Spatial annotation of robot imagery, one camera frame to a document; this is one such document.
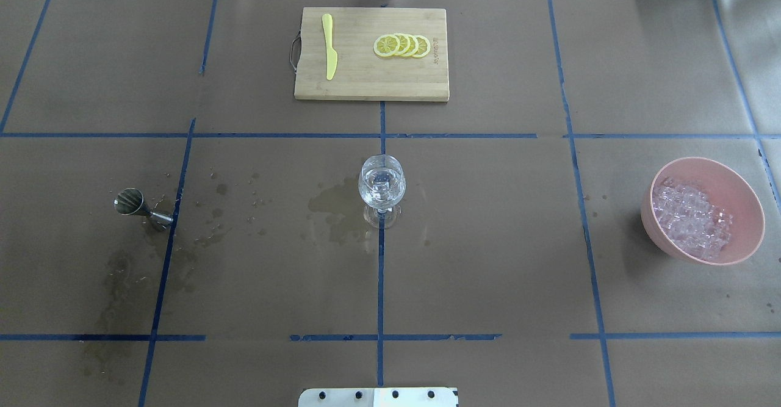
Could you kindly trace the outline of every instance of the wine glass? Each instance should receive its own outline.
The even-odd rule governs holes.
[[[398,204],[407,191],[401,163],[391,155],[366,159],[358,179],[358,191],[366,207],[363,218],[377,229],[387,229],[401,214]]]

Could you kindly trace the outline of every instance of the bowl of ice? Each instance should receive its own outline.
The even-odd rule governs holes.
[[[765,213],[748,182],[703,157],[661,168],[642,199],[641,217],[656,246],[697,264],[742,262],[765,237]]]

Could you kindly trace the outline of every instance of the knife handle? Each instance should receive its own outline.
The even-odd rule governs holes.
[[[331,16],[331,14],[323,14],[323,31],[326,34],[326,48],[334,48],[332,46],[334,39],[334,18]]]

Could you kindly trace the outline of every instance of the yellow knife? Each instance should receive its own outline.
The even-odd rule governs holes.
[[[326,34],[326,79],[334,79],[339,56],[334,50],[334,17],[323,14],[323,32]]]

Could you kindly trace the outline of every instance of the bar jigger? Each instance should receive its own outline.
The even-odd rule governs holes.
[[[154,229],[165,230],[173,222],[173,218],[170,215],[156,212],[154,209],[149,209],[149,206],[144,202],[144,193],[139,189],[128,187],[117,195],[114,199],[114,209],[120,213],[120,215],[139,215],[149,218]]]

